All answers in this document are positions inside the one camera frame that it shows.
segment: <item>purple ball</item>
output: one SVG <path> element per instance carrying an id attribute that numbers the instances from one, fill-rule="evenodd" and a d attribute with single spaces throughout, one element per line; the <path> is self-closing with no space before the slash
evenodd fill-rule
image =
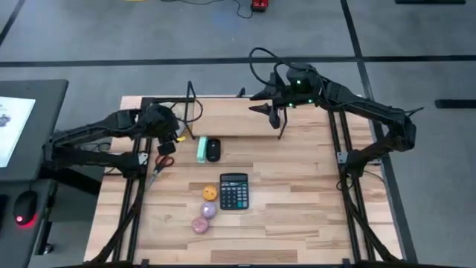
<path id="1" fill-rule="evenodd" d="M 214 202 L 205 202 L 202 205 L 202 208 L 200 209 L 200 212 L 202 213 L 202 216 L 211 219 L 215 217 L 216 214 L 216 205 Z"/>

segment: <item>ball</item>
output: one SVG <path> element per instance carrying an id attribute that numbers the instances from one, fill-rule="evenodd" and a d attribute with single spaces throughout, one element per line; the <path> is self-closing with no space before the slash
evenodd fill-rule
<path id="1" fill-rule="evenodd" d="M 216 205 L 214 202 L 205 202 L 200 209 L 202 216 L 211 219 L 216 215 Z"/>
<path id="2" fill-rule="evenodd" d="M 214 201 L 218 195 L 218 190 L 215 186 L 209 185 L 203 188 L 203 198 L 207 201 Z"/>
<path id="3" fill-rule="evenodd" d="M 208 230 L 208 220 L 204 217 L 197 217 L 192 221 L 192 230 L 197 234 L 203 234 Z"/>

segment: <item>pink ball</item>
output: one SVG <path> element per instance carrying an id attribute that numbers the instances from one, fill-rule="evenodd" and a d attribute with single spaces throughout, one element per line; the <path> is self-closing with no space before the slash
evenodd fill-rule
<path id="1" fill-rule="evenodd" d="M 208 220 L 198 217 L 192 221 L 192 230 L 197 234 L 203 234 L 208 230 Z"/>
<path id="2" fill-rule="evenodd" d="M 211 219 L 216 215 L 216 205 L 214 202 L 205 202 L 200 209 L 202 216 Z"/>

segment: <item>calculator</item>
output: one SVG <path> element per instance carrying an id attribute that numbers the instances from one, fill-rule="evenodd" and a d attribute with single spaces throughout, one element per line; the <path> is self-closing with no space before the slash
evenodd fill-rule
<path id="1" fill-rule="evenodd" d="M 248 174 L 225 173 L 220 175 L 221 209 L 247 209 L 250 205 L 249 200 Z"/>

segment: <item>scissors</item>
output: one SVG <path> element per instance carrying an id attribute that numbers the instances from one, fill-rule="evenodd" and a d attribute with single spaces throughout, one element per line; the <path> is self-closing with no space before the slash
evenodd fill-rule
<path id="1" fill-rule="evenodd" d="M 175 163 L 175 159 L 172 157 L 172 156 L 157 156 L 155 158 L 155 167 L 154 167 L 154 171 L 152 172 L 152 176 L 150 178 L 150 181 L 149 181 L 149 184 L 147 185 L 146 187 L 146 191 L 149 190 L 150 186 L 152 186 L 152 183 L 154 183 L 155 179 L 157 179 L 158 177 L 158 174 L 164 169 L 164 168 L 167 168 L 171 165 L 173 165 L 173 163 Z"/>

